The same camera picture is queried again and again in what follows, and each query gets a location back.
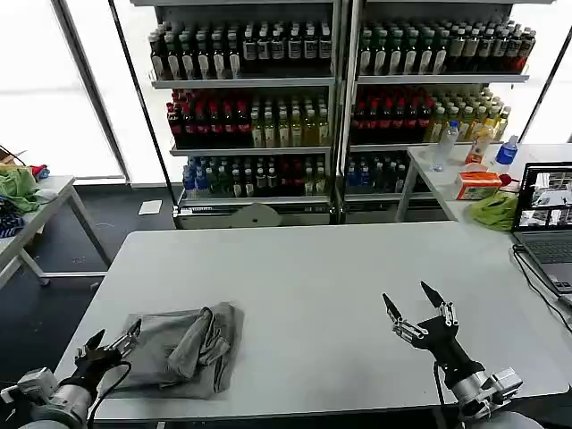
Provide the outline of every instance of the shelf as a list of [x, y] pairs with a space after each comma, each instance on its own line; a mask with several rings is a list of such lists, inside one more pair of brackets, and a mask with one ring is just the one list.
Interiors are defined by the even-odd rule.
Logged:
[[152, 80], [155, 89], [330, 87], [335, 78], [245, 78], [209, 80]]
[[408, 74], [395, 76], [359, 76], [358, 85], [430, 85], [436, 83], [523, 83], [527, 74]]
[[205, 6], [210, 4], [308, 4], [333, 3], [333, 0], [131, 0], [134, 6]]
[[178, 149], [173, 146], [173, 156], [270, 156], [297, 154], [329, 154], [329, 146], [317, 147], [238, 147], [234, 149]]
[[367, 0], [368, 3], [552, 4], [554, 0]]
[[[366, 203], [375, 201], [399, 201], [401, 194], [348, 194], [345, 197], [347, 203]], [[411, 196], [414, 200], [435, 199], [431, 192], [417, 192]]]
[[408, 147], [426, 146], [431, 143], [391, 143], [387, 145], [352, 145], [349, 152], [357, 154], [360, 152], [392, 152], [397, 150], [408, 150]]
[[247, 206], [252, 203], [277, 205], [315, 205], [328, 204], [326, 195], [313, 197], [268, 197], [268, 198], [182, 198], [179, 207], [221, 207], [221, 206]]

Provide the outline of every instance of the laptop keyboard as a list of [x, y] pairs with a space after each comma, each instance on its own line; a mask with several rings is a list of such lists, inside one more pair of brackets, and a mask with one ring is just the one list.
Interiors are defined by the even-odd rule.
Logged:
[[542, 264], [572, 262], [571, 241], [530, 241], [526, 245]]

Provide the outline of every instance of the white table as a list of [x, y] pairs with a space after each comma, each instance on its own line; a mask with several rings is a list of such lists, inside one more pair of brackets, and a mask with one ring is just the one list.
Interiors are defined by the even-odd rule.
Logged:
[[42, 284], [47, 284], [49, 279], [54, 277], [95, 277], [105, 275], [105, 272], [44, 273], [34, 259], [24, 250], [24, 246], [34, 238], [37, 231], [57, 213], [64, 203], [67, 203], [105, 265], [107, 267], [111, 265], [113, 259], [97, 237], [86, 207], [73, 187], [74, 181], [75, 178], [73, 176], [50, 176], [38, 183], [39, 189], [50, 189], [57, 197], [53, 201], [41, 205], [35, 212], [26, 213], [23, 216], [26, 224], [14, 237], [0, 239], [0, 270], [2, 270], [0, 273], [0, 289], [20, 267], [21, 263], [25, 264]]
[[[228, 300], [245, 312], [228, 391], [215, 400], [109, 399], [96, 420], [434, 405], [433, 357], [391, 331], [381, 298], [386, 292], [409, 320], [425, 320], [434, 309], [424, 280], [455, 303], [458, 340], [487, 371], [512, 366], [525, 381], [521, 396], [565, 392], [572, 374], [543, 351], [536, 331], [559, 323], [539, 299], [523, 299], [523, 311], [516, 297], [532, 292], [510, 263], [510, 242], [488, 232], [454, 222], [133, 232], [55, 374], [69, 376], [75, 350], [102, 328], [111, 341], [129, 313]], [[541, 315], [535, 328], [530, 311]]]
[[[484, 157], [483, 164], [491, 167], [500, 145], [490, 145]], [[434, 172], [431, 169], [433, 153], [436, 145], [422, 147], [409, 147], [409, 170], [400, 203], [395, 215], [395, 222], [403, 222], [408, 209], [409, 199], [413, 193], [416, 177], [419, 174], [437, 202], [447, 215], [448, 219], [458, 222], [473, 222], [467, 215], [466, 209], [475, 201], [457, 201], [451, 191], [451, 184], [459, 172], [465, 167], [465, 158], [470, 145], [456, 145], [450, 153], [443, 172]], [[526, 163], [572, 161], [572, 145], [567, 143], [559, 145], [522, 145], [518, 150], [514, 163], [510, 166], [509, 175], [522, 179]]]

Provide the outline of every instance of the gray cloth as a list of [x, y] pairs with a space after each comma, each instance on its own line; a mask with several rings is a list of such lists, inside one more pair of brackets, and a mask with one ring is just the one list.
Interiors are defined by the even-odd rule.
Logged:
[[[200, 310], [129, 315], [141, 318], [137, 347], [127, 356], [132, 369], [110, 398], [208, 399], [230, 385], [242, 326], [241, 312], [228, 303]], [[102, 391], [124, 369], [109, 371]]]

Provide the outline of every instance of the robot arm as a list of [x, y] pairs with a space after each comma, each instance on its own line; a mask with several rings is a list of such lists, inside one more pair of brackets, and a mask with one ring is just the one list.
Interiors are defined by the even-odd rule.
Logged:
[[429, 350], [445, 373], [445, 385], [458, 400], [460, 419], [475, 421], [507, 405], [522, 385], [512, 368], [487, 375], [483, 365], [471, 360], [455, 339], [458, 320], [452, 302], [446, 303], [436, 290], [421, 282], [437, 316], [419, 324], [403, 318], [389, 297], [383, 294], [393, 331], [416, 349]]
[[97, 398], [97, 386], [105, 373], [122, 363], [137, 344], [141, 320], [108, 346], [99, 347], [105, 330], [96, 333], [78, 349], [77, 369], [71, 377], [57, 382], [48, 368], [30, 371], [1, 396], [18, 408], [29, 408], [33, 423], [27, 429], [80, 429], [88, 421], [88, 411]]

